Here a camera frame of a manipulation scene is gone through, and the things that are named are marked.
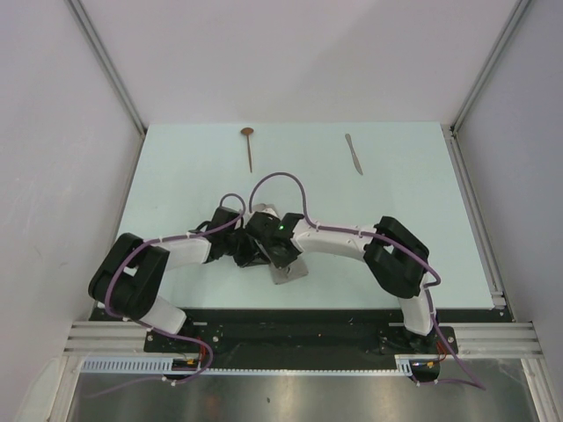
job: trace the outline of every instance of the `purple cable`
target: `purple cable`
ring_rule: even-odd
[[[459,356],[457,356],[456,352],[450,346],[450,343],[448,343],[448,340],[443,335],[442,330],[440,330],[438,322],[436,321],[434,303],[432,301],[432,295],[430,294],[430,291],[428,290],[428,287],[438,286],[442,283],[442,279],[440,278],[440,275],[436,272],[436,270],[434,268],[432,268],[428,264],[428,262],[426,262],[424,259],[422,259],[419,256],[417,256],[416,254],[414,254],[412,251],[407,249],[402,244],[399,244],[399,243],[391,240],[387,236],[378,235],[377,233],[372,233],[372,232],[368,232],[368,231],[362,231],[362,232],[358,233],[357,231],[352,230],[352,229],[344,229],[344,228],[340,228],[340,227],[322,226],[322,225],[315,224],[313,222],[313,220],[309,217],[309,212],[308,212],[308,209],[307,209],[307,195],[305,193],[305,188],[303,186],[303,183],[301,183],[301,180],[299,180],[296,176],[294,176],[291,173],[287,173],[286,171],[277,171],[275,173],[268,174],[260,182],[258,182],[256,184],[254,189],[252,189],[250,199],[248,201],[249,212],[252,212],[252,201],[254,200],[254,195],[258,191],[258,188],[264,182],[266,182],[270,178],[273,178],[273,177],[276,177],[276,176],[286,176],[288,178],[293,179],[297,183],[297,185],[299,186],[299,190],[301,191],[301,198],[302,198],[302,201],[303,201],[303,216],[305,218],[305,221],[311,227],[319,229],[319,230],[332,231],[332,232],[336,232],[336,233],[348,233],[348,234],[352,234],[352,235],[358,235],[359,234],[359,236],[370,236],[370,237],[373,237],[375,239],[381,240],[381,241],[386,242],[386,243],[390,244],[391,246],[399,249],[400,251],[404,252],[406,255],[408,255],[410,258],[412,258],[414,261],[416,261],[420,266],[422,266],[426,271],[428,271],[429,273],[432,274],[432,276],[435,278],[435,281],[426,283],[424,286],[422,286],[422,288],[424,289],[426,296],[428,298],[428,307],[430,309],[430,317],[432,319],[432,325],[435,327],[436,333],[438,334],[438,337],[440,338],[442,343],[446,346],[446,348],[448,349],[448,352],[450,352],[451,356],[454,358],[454,360],[457,362],[457,364],[462,368],[462,370],[467,374],[467,376],[469,376],[473,380],[473,382],[469,382],[469,381],[466,381],[466,380],[445,379],[445,380],[440,380],[438,382],[462,383],[462,384],[471,385],[472,387],[477,387],[478,389],[486,389],[486,387],[483,385],[483,383],[481,381],[479,381],[479,378],[463,363],[463,361],[461,359],[459,359]],[[438,382],[419,382],[419,384],[437,384]]]
[[[111,306],[110,306],[110,300],[112,298],[112,292],[115,289],[115,284],[117,283],[117,280],[120,278],[120,275],[123,273],[123,270],[125,270],[126,266],[131,262],[131,260],[136,257],[142,250],[144,250],[145,248],[147,248],[148,246],[152,245],[152,244],[161,244],[164,242],[175,242],[178,240],[184,240],[184,239],[188,239],[188,238],[192,238],[195,239],[197,237],[202,237],[202,236],[206,236],[206,235],[211,235],[213,233],[216,233],[217,231],[226,229],[229,226],[232,226],[233,224],[236,224],[238,221],[240,221],[240,219],[243,218],[243,216],[245,215],[246,212],[246,204],[245,204],[245,200],[242,199],[241,196],[237,195],[236,193],[227,193],[226,195],[224,195],[220,202],[219,202],[219,206],[223,205],[223,202],[229,198],[229,197],[235,197],[238,200],[240,200],[240,203],[243,206],[243,209],[240,211],[240,213],[238,214],[237,218],[235,218],[234,220],[231,220],[230,222],[227,222],[219,227],[216,227],[214,229],[211,230],[206,230],[203,231],[201,233],[190,233],[190,234],[185,234],[185,235],[177,235],[177,236],[169,236],[169,237],[163,237],[162,239],[150,239],[145,241],[144,243],[142,243],[138,248],[136,248],[134,251],[132,251],[121,263],[121,265],[118,267],[117,271],[115,272],[115,274],[113,275],[112,279],[110,280],[109,286],[107,287],[107,291],[106,291],[106,297],[104,300],[104,306],[106,308],[106,313],[107,315],[111,316],[111,317],[121,317],[121,315],[118,315],[116,313],[113,312]],[[169,337],[169,338],[174,338],[177,340],[184,340],[184,341],[189,341],[191,343],[195,343],[197,345],[203,346],[205,347],[208,352],[209,352],[209,357],[208,357],[208,361],[207,363],[201,367],[199,370],[197,370],[196,372],[194,372],[192,375],[190,375],[188,378],[186,378],[185,380],[178,380],[176,381],[176,384],[184,384],[186,382],[190,382],[196,378],[198,378],[203,372],[205,372],[213,363],[213,349],[211,348],[210,345],[208,345],[206,342],[201,341],[197,338],[191,338],[191,337],[185,337],[185,336],[180,336],[179,334],[172,334],[170,332],[166,332],[166,331],[162,331],[159,330],[157,328],[153,328],[150,327],[147,324],[144,324],[142,322],[137,322],[140,325],[143,325],[147,328],[152,329],[154,332],[161,334],[163,336]],[[143,378],[137,378],[135,380],[132,381],[128,381],[128,382],[124,382],[123,384],[119,384],[116,385],[112,388],[109,389],[104,389],[102,391],[99,391],[97,393],[88,395],[87,397],[89,398],[94,398],[94,397],[100,397],[100,396],[104,396],[105,394],[108,393],[112,393],[114,391],[117,391],[118,389],[123,389],[125,387],[128,387],[130,385],[134,385],[137,384],[138,382],[145,382],[145,381],[153,381],[153,380],[161,380],[162,378],[159,376],[147,376],[147,377],[143,377]]]

